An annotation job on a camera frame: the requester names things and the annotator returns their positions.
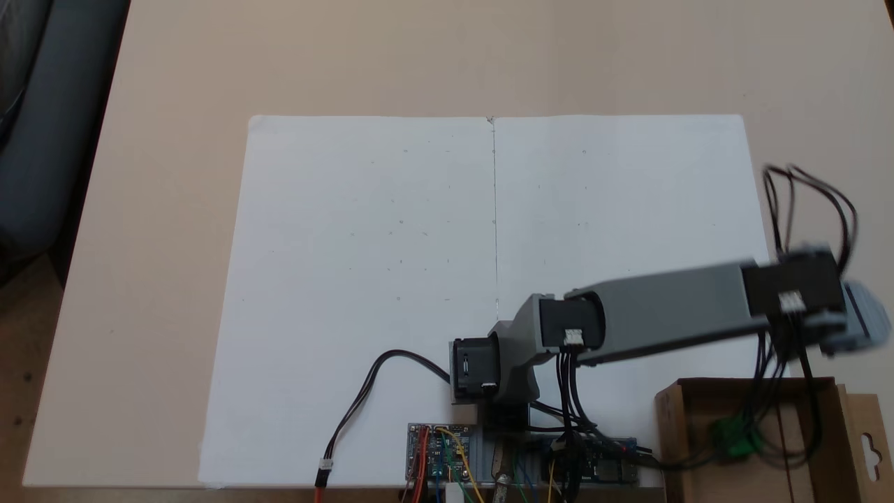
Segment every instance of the blue wire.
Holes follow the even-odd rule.
[[[521,474],[525,476],[525,484],[527,485],[527,488],[531,490],[531,494],[534,496],[534,503],[537,503],[537,491],[534,490],[534,484],[531,483],[531,479],[527,476],[527,470],[525,470],[525,467],[520,463],[518,459],[516,459],[515,464],[516,466],[521,468]]]
[[[437,503],[441,503],[441,470],[444,469],[444,449],[447,448],[445,444],[441,444],[441,462],[440,466],[438,466],[438,471],[434,473],[434,500]]]

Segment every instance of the yellow wire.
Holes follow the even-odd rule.
[[[478,496],[478,503],[485,503],[485,499],[481,497],[481,493],[478,492],[478,484],[475,483],[475,479],[472,478],[472,469],[468,466],[468,460],[466,459],[466,452],[464,448],[462,448],[462,441],[460,437],[457,437],[452,431],[447,431],[444,428],[438,428],[438,431],[441,433],[447,433],[451,437],[453,437],[453,441],[456,442],[456,450],[460,452],[460,457],[462,457],[462,463],[466,466],[466,471],[468,472],[468,479],[472,481],[472,489],[475,490],[475,495]]]
[[[546,503],[552,503],[552,469],[556,467],[556,460],[550,463],[550,485],[546,488]]]

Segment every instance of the paper sheet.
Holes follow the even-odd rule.
[[[484,118],[254,118],[199,479],[313,483],[380,353],[447,368],[449,341],[495,321]],[[330,483],[402,483],[409,419],[453,414],[435,375],[389,361]]]
[[[766,245],[738,116],[256,117],[199,479],[312,484],[387,349],[446,369],[449,341],[533,292],[747,258]],[[754,352],[743,339],[582,369],[581,399],[607,433],[657,447],[655,392],[750,375]],[[557,405],[553,366],[537,374]],[[391,360],[330,484],[402,486],[407,423],[469,419],[438,378]]]

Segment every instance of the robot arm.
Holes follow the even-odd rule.
[[[532,294],[487,337],[451,343],[455,403],[521,405],[540,395],[533,366],[576,347],[584,365],[615,362],[759,332],[794,320],[807,345],[833,355],[882,344],[883,306],[839,279],[828,249],[758,266],[733,262]]]

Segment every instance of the beige table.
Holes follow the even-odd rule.
[[[882,0],[134,0],[25,483],[198,484],[252,115],[742,114],[855,200],[894,311],[891,90]],[[892,421],[891,355],[814,361]]]

